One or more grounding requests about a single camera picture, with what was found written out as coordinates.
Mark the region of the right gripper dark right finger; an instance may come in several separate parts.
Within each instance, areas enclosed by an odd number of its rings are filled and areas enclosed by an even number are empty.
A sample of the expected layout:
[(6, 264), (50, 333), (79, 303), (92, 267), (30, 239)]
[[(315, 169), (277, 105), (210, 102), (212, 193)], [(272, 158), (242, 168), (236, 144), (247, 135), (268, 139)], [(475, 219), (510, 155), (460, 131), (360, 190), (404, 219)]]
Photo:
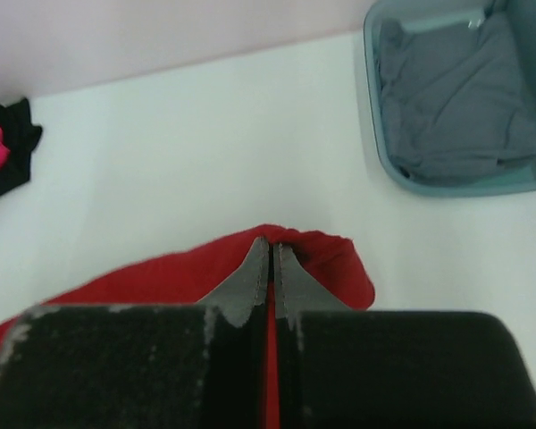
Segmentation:
[(495, 316), (363, 311), (272, 250), (284, 428), (536, 428), (536, 391)]

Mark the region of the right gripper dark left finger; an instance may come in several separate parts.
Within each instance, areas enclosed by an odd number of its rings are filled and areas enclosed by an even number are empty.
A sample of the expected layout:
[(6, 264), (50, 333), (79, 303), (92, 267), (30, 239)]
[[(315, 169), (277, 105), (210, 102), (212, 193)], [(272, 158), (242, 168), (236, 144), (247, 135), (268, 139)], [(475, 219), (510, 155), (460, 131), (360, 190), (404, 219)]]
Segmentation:
[(0, 428), (259, 428), (269, 245), (194, 304), (56, 305), (0, 348)]

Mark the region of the red t shirt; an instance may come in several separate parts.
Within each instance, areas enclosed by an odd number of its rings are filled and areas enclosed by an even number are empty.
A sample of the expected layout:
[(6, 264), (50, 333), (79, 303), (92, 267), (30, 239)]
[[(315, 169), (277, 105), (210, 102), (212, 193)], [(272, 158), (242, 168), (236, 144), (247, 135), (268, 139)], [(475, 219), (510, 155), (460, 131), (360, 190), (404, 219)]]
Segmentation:
[(354, 309), (367, 309), (375, 299), (352, 240), (321, 231), (298, 231), (263, 224), (192, 248), (107, 273), (52, 298), (54, 304), (194, 303), (229, 277), (259, 237), (290, 245), (299, 263), (323, 287)]

